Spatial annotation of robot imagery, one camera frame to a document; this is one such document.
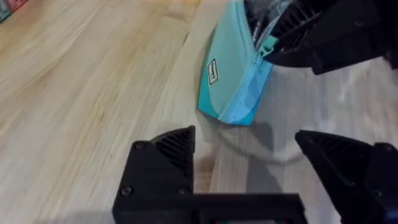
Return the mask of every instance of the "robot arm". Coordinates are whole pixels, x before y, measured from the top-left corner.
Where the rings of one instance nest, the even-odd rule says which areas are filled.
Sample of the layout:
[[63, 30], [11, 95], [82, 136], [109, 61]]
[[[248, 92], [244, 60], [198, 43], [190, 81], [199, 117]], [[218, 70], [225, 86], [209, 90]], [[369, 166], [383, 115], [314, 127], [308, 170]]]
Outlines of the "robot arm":
[[[397, 149], [311, 131], [295, 139], [342, 223], [398, 223]], [[116, 224], [307, 223], [298, 194], [193, 194], [194, 152], [193, 126], [135, 142], [113, 206]]]
[[395, 0], [297, 0], [271, 35], [278, 38], [265, 60], [311, 67], [322, 74], [383, 56], [398, 68], [398, 2]]

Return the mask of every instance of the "wooden surface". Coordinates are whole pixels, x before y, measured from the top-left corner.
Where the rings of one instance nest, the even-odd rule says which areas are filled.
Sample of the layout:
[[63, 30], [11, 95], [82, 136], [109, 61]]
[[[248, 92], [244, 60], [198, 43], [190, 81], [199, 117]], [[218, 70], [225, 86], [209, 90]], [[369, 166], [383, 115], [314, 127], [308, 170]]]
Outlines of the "wooden surface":
[[131, 143], [194, 124], [223, 2], [31, 0], [0, 25], [0, 223], [112, 223]]
[[299, 193], [309, 223], [340, 223], [294, 134], [308, 129], [398, 146], [397, 77], [381, 58], [322, 76], [276, 67], [254, 124], [218, 131], [211, 190]]
[[113, 223], [131, 143], [191, 124], [196, 192], [299, 192], [310, 223], [336, 223], [293, 135], [398, 145], [396, 77], [380, 59], [320, 77], [276, 68], [256, 122], [220, 124], [195, 105], [224, 5], [30, 0], [1, 24], [1, 223]]

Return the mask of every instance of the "zipper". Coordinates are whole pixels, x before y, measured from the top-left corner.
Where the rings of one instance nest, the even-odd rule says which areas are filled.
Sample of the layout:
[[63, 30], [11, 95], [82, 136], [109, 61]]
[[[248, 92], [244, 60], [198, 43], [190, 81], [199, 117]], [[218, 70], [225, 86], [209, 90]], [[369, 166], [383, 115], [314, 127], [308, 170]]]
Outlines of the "zipper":
[[230, 104], [227, 110], [224, 110], [224, 113], [220, 114], [220, 120], [226, 123], [233, 123], [240, 119], [243, 119], [251, 110], [252, 108], [247, 108], [243, 105], [243, 99], [246, 99], [243, 94], [247, 92], [247, 87], [252, 82], [252, 79], [260, 72], [259, 69], [264, 61], [264, 57], [269, 55], [271, 52], [274, 51], [274, 46], [278, 42], [278, 38], [269, 35], [265, 41], [262, 42], [259, 50], [257, 51], [256, 59], [253, 63], [253, 66], [250, 68], [248, 72], [248, 77], [246, 78], [245, 82], [242, 84], [244, 88], [240, 88], [237, 94], [235, 95], [232, 103]]
[[278, 38], [273, 35], [269, 35], [265, 41], [262, 42], [258, 53], [265, 57], [274, 51], [274, 46], [278, 42]]

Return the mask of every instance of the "teal pencil pouch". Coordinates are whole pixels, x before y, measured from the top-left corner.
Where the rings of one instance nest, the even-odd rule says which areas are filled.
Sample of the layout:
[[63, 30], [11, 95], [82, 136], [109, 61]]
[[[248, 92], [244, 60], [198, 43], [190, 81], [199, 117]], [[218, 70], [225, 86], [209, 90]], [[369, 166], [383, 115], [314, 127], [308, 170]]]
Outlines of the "teal pencil pouch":
[[11, 14], [7, 0], [0, 0], [0, 23]]
[[208, 52], [198, 109], [224, 123], [250, 125], [255, 117], [272, 64], [263, 60], [277, 39], [271, 21], [254, 45], [243, 1], [229, 2]]

